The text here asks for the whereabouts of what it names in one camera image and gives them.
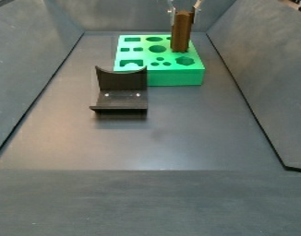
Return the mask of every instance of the gray wall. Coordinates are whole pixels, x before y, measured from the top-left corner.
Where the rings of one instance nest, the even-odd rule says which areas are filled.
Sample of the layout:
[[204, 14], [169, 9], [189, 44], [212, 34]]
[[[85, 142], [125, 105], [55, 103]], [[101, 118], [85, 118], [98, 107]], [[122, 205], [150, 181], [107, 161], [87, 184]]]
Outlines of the gray wall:
[[[170, 30], [166, 0], [55, 0], [86, 30]], [[206, 31], [236, 0], [206, 0], [194, 31]], [[176, 0], [190, 10], [196, 0]]]
[[47, 0], [0, 7], [0, 146], [82, 34]]
[[239, 0], [208, 33], [285, 165], [301, 168], [301, 13]]

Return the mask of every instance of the green foam block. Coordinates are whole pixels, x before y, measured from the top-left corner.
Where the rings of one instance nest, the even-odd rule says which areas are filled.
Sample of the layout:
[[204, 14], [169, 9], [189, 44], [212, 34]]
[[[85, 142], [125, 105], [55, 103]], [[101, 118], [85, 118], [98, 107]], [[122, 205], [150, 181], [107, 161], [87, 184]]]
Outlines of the green foam block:
[[170, 35], [121, 35], [115, 71], [149, 69], [149, 86], [201, 85], [205, 65], [193, 42], [186, 53], [170, 49]]

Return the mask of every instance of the black bracket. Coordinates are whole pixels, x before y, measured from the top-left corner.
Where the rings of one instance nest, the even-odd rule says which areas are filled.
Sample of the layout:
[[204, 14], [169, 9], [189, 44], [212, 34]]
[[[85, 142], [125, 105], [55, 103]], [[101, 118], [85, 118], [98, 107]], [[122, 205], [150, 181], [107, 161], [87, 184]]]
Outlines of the black bracket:
[[97, 68], [101, 87], [98, 102], [90, 109], [99, 114], [121, 112], [121, 114], [146, 114], [149, 109], [148, 67], [122, 73]]

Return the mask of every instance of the brown cylinder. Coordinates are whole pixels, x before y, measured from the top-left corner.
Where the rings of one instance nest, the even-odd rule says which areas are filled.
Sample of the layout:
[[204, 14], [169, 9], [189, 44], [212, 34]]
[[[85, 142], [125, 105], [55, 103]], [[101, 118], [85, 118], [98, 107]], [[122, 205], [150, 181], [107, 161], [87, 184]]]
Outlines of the brown cylinder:
[[194, 20], [194, 13], [180, 11], [176, 14], [174, 26], [172, 27], [170, 47], [174, 53], [185, 53], [189, 48], [190, 32]]

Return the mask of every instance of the gray floor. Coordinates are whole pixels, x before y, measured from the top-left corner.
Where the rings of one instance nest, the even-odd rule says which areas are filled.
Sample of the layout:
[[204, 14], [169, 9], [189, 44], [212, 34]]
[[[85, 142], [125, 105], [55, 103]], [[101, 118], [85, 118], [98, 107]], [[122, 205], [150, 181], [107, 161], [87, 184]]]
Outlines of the gray floor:
[[[194, 43], [205, 85], [150, 88], [146, 121], [99, 121], [93, 66], [111, 68], [117, 34], [86, 35], [0, 153], [0, 236], [301, 236], [301, 173]], [[137, 171], [161, 169], [184, 171]]]
[[281, 171], [204, 33], [201, 87], [150, 88], [146, 121], [99, 121], [94, 65], [113, 69], [117, 33], [89, 33], [0, 153], [0, 169]]

